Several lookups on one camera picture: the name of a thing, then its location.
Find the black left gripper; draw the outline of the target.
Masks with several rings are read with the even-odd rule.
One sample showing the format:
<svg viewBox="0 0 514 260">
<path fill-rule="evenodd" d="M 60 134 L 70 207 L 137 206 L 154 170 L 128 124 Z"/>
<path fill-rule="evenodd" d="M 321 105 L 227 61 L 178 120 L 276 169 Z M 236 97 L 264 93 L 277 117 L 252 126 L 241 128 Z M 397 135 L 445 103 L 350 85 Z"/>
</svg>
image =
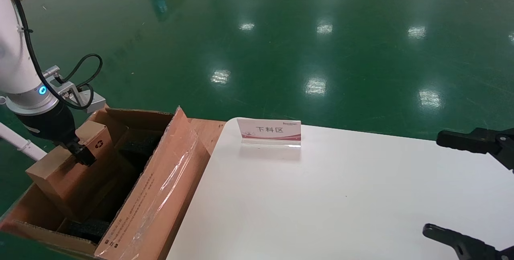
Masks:
<svg viewBox="0 0 514 260">
<path fill-rule="evenodd" d="M 78 163 L 90 167 L 97 161 L 89 148 L 79 143 L 75 119 L 70 109 L 62 102 L 41 114 L 17 114 L 16 117 L 35 137 L 64 145 Z"/>
</svg>

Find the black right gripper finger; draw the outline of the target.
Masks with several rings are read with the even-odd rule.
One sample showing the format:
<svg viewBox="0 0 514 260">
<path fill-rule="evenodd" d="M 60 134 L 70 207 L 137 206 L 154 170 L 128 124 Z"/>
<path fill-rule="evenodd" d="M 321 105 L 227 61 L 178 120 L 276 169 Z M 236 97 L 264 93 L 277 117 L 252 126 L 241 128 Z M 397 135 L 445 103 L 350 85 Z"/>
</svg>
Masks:
<svg viewBox="0 0 514 260">
<path fill-rule="evenodd" d="M 437 145 L 454 150 L 490 154 L 507 170 L 514 169 L 514 129 L 487 130 L 475 128 L 468 134 L 443 130 L 436 139 Z"/>
<path fill-rule="evenodd" d="M 453 248 L 459 260 L 512 260 L 514 258 L 513 246 L 499 251 L 481 240 L 434 224 L 424 225 L 422 234 L 426 238 Z"/>
</svg>

